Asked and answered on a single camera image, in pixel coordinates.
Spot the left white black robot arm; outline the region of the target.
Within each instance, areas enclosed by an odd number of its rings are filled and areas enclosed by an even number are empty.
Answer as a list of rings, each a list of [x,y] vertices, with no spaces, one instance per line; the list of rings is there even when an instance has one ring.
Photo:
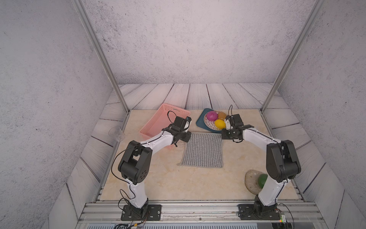
[[[190,117],[175,117],[175,120],[161,130],[156,136],[142,142],[131,141],[127,148],[119,153],[122,158],[117,166],[120,175],[111,169],[112,175],[127,184],[129,194],[123,193],[123,198],[130,209],[138,212],[148,207],[148,197],[145,193],[146,179],[152,157],[161,149],[174,145],[179,141],[189,142],[191,132],[188,131],[192,119]]]

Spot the grey striped dishcloth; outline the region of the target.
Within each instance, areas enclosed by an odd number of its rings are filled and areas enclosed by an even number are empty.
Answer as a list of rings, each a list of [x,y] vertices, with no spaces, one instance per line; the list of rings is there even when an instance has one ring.
[[[223,141],[220,134],[192,133],[179,166],[222,168]]]

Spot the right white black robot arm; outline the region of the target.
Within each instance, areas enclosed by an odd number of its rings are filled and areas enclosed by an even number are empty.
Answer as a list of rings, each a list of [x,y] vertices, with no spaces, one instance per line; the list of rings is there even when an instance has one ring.
[[[250,142],[266,153],[266,170],[268,177],[255,198],[258,207],[275,207],[277,199],[286,185],[301,172],[301,165],[294,143],[290,140],[279,140],[258,131],[252,125],[244,125],[239,114],[225,118],[225,129],[222,139],[235,143]]]

